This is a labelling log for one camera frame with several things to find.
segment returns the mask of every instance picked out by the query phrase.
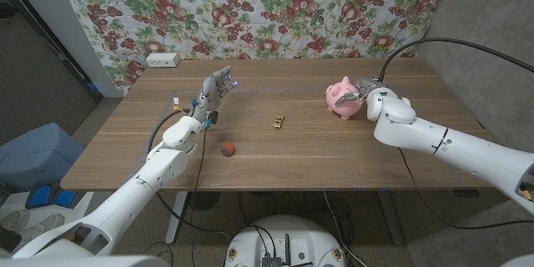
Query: red ball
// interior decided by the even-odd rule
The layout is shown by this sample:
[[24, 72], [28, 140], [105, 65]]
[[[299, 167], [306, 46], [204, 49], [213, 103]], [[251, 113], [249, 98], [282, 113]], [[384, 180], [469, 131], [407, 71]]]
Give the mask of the red ball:
[[232, 143], [224, 143], [220, 148], [220, 152], [223, 154], [223, 156], [232, 156], [232, 154], [234, 154], [234, 145]]

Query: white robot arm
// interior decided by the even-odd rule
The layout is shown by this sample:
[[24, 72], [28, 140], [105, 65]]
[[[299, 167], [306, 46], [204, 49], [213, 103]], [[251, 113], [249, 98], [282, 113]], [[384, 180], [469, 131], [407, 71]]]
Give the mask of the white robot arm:
[[220, 100], [237, 83], [230, 67], [204, 80], [199, 99], [189, 112], [164, 132], [163, 141], [147, 157], [146, 164], [91, 214], [41, 234], [21, 248], [14, 259], [38, 257], [87, 257], [110, 254], [124, 231], [152, 196], [187, 166], [196, 143], [192, 138], [215, 122], [210, 117]]
[[534, 154], [419, 118], [410, 100], [376, 79], [359, 79], [356, 86], [359, 91], [345, 94], [337, 104], [366, 97], [367, 118], [377, 121], [375, 138], [380, 142], [434, 155], [485, 180], [534, 214]]

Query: toy car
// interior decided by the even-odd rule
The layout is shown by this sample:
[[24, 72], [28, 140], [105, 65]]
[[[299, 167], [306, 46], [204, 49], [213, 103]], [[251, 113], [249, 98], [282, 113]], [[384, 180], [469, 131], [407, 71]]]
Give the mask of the toy car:
[[280, 129], [282, 127], [282, 122], [284, 122], [284, 115], [282, 114], [277, 114], [276, 115], [276, 121], [275, 123], [273, 124], [273, 126], [275, 127], [275, 129]]

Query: white box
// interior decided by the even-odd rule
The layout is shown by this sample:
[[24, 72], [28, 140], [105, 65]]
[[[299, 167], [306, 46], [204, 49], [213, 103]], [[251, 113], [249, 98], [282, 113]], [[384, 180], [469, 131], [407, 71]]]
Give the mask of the white box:
[[176, 67], [180, 62], [177, 53], [151, 53], [147, 57], [149, 67]]

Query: pink piggy bank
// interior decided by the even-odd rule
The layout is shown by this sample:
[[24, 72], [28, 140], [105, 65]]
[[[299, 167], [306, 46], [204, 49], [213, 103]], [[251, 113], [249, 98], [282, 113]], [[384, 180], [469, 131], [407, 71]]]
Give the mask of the pink piggy bank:
[[326, 104], [328, 104], [328, 110], [331, 112], [336, 112], [341, 115], [341, 118], [348, 120], [350, 116], [357, 113], [363, 101], [347, 101], [342, 103], [340, 106], [336, 107], [335, 102], [341, 96], [348, 92], [354, 92], [358, 88], [350, 84], [348, 77], [343, 77], [343, 80], [339, 83], [334, 83], [326, 89]]

